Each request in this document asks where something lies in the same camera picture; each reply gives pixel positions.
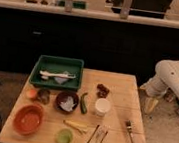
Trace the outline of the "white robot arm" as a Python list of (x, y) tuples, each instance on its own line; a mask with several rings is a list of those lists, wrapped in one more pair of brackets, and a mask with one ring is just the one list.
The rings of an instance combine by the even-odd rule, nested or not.
[(162, 98), (168, 89), (171, 89), (179, 98), (179, 61), (162, 60), (155, 66), (155, 75), (148, 79), (141, 89), (145, 90), (144, 111), (150, 113), (158, 103), (158, 98)]

